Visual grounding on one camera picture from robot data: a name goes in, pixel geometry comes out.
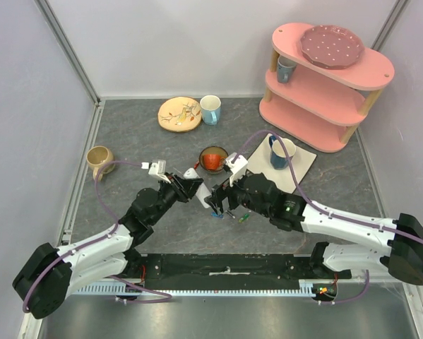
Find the white remote control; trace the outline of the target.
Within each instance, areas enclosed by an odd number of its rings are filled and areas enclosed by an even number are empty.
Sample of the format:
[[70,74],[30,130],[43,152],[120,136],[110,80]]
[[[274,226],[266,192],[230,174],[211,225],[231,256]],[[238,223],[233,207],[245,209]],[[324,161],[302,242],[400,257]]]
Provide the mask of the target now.
[[[184,178],[185,179],[200,179],[201,177],[198,175],[197,171],[193,167],[191,167],[187,169],[187,171],[185,171]],[[201,205],[204,208],[210,208],[210,205],[205,201],[205,198],[211,196],[211,192],[203,182],[199,186],[195,196],[201,202]]]

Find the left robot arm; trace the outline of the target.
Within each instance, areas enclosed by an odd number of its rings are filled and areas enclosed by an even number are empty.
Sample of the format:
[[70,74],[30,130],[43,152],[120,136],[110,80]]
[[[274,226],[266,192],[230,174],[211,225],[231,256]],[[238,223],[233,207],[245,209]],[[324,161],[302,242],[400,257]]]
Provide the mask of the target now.
[[200,177],[168,174],[158,189],[141,189],[126,214],[107,230],[66,246],[39,245],[12,282],[23,311],[43,319],[73,292],[96,280],[137,275],[141,266],[136,246],[149,238],[153,226],[176,202],[189,202],[202,183]]

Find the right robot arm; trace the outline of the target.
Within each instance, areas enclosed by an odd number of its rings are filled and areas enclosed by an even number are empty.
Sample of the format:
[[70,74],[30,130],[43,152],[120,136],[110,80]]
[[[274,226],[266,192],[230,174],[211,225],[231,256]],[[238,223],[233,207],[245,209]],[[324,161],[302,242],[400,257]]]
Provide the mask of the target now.
[[264,174],[225,180],[204,201],[222,214],[223,201],[231,210],[241,206],[268,218],[285,231],[324,234],[349,242],[316,245],[309,259],[310,273],[324,278],[343,270],[386,270],[397,280],[423,285],[423,226],[413,215],[373,218],[335,210],[302,196],[281,191]]

